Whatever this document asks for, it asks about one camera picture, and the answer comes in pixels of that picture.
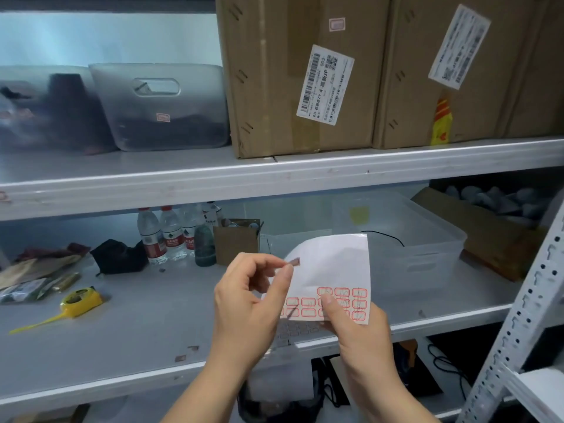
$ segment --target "cardboard box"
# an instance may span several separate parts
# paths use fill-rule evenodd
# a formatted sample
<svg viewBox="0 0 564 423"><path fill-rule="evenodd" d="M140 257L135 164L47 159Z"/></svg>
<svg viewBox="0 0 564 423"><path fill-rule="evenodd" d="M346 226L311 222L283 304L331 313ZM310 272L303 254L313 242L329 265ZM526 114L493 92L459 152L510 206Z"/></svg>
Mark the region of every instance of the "cardboard box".
<svg viewBox="0 0 564 423"><path fill-rule="evenodd" d="M544 229L529 230L432 188L412 200L463 230L468 235L464 249L511 281L525 278L546 235Z"/></svg>
<svg viewBox="0 0 564 423"><path fill-rule="evenodd" d="M258 252L258 234L261 229L249 225L255 223L260 226L261 220L231 218L229 221L239 227L214 226L213 228L215 256L220 266L228 266L239 252Z"/></svg>
<svg viewBox="0 0 564 423"><path fill-rule="evenodd" d="M534 1L392 0L373 146L430 145L435 109L445 97L453 116L449 142L500 136L504 127L498 122ZM458 57L458 50L453 56L445 50L450 38L467 35L454 27L461 23L460 5L479 15L479 26L464 18L474 34ZM439 63L441 53L447 56ZM454 73L444 70L439 77L448 77L450 85L429 78L432 67L449 62Z"/></svg>
<svg viewBox="0 0 564 423"><path fill-rule="evenodd" d="M564 134L564 0L538 0L504 136Z"/></svg>
<svg viewBox="0 0 564 423"><path fill-rule="evenodd" d="M388 5L389 0L216 0L236 156L370 147ZM327 92L317 111L323 119L327 108L331 124L297 115L305 105L313 116L315 90L327 70L321 64L329 63L323 53L314 63L313 45L339 54L337 70L346 57L354 59L347 64L348 83L329 71L329 77L337 74L333 83L335 89L341 84L340 95ZM306 99L310 70L318 85Z"/></svg>

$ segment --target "yellow tape measure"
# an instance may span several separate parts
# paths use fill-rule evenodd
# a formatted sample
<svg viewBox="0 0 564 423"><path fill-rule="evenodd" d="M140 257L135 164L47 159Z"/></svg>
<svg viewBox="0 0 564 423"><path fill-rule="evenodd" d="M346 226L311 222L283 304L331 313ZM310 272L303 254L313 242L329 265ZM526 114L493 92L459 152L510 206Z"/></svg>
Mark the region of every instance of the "yellow tape measure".
<svg viewBox="0 0 564 423"><path fill-rule="evenodd" d="M78 291L71 292L65 297L65 299L63 299L61 302L61 313L59 315L53 316L52 318L46 319L35 325L12 329L10 334L16 334L16 332L39 327L40 325L48 324L49 322L62 318L76 318L102 303L102 296L94 289L93 286L79 289Z"/></svg>

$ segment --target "left hand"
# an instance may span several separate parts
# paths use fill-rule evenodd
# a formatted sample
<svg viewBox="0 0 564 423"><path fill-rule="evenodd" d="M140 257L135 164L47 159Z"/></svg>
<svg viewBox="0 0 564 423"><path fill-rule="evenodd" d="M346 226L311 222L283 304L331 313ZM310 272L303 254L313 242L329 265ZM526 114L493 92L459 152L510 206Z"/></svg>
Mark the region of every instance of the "left hand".
<svg viewBox="0 0 564 423"><path fill-rule="evenodd" d="M252 370L272 344L293 272L293 266L277 256L240 253L235 257L215 286L208 362L229 362L242 376ZM268 278L273 276L270 284ZM264 300L253 290L267 292Z"/></svg>

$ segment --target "black cable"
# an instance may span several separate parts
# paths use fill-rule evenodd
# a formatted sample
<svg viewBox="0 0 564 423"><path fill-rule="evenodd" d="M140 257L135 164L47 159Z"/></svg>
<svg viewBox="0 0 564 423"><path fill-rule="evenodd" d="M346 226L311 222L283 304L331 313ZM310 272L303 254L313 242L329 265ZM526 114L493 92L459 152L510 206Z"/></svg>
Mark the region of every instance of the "black cable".
<svg viewBox="0 0 564 423"><path fill-rule="evenodd" d="M441 349L436 347L434 344L427 345L427 352L429 352L431 356L433 356L433 365L435 366L436 369L441 370L442 372L456 374L460 377L459 378L460 391L462 392L462 397L464 398L464 401L466 401L466 394L464 393L464 388L462 387L462 379L466 380L466 382L471 386L472 384L468 380L468 377L466 377L466 375L455 364L453 364L446 356L437 356L433 354L433 352L431 352L432 346L437 348L439 352L441 351ZM446 368L441 368L440 366L437 365L437 362L442 362L443 364L450 365L452 368L455 369L455 371L447 370Z"/></svg>
<svg viewBox="0 0 564 423"><path fill-rule="evenodd" d="M374 230L363 230L361 233L377 233L377 234L382 234L383 236L391 237L392 239L396 239L398 242L400 242L402 244L402 246L405 248L405 245L403 244L403 242L401 240L399 240L397 237L392 236L391 234L385 234L385 233L382 233L381 231L374 231Z"/></svg>
<svg viewBox="0 0 564 423"><path fill-rule="evenodd" d="M326 391L327 388L330 389L331 396L327 394ZM333 392L333 387L330 384L326 384L325 386L323 386L323 393L325 393L325 396L327 397L327 399L331 401L331 404L333 404L335 408L339 408L341 406L341 404L337 403L337 399L335 398L335 392Z"/></svg>

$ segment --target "metal shelf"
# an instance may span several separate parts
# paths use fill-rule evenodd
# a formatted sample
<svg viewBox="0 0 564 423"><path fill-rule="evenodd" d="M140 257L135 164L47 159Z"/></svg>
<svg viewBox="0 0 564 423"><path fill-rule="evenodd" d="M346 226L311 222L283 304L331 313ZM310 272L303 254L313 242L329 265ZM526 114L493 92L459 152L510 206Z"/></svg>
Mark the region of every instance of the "metal shelf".
<svg viewBox="0 0 564 423"><path fill-rule="evenodd" d="M119 397L190 382L208 355L213 288L219 266L184 259L141 273L98 276L86 260L81 286L108 302L75 320L14 335L8 331L58 313L60 296L30 305L0 306L0 343L10 365L0 378L0 409L12 415ZM446 288L428 294L372 299L389 316L394 341L503 320L519 285L460 260ZM338 353L328 331L273 348L258 368ZM177 356L184 360L175 362ZM48 362L32 365L30 362Z"/></svg>
<svg viewBox="0 0 564 423"><path fill-rule="evenodd" d="M564 137L237 160L229 147L0 156L0 221L564 165Z"/></svg>
<svg viewBox="0 0 564 423"><path fill-rule="evenodd" d="M564 423L564 373L558 368L507 370L505 386L539 423Z"/></svg>

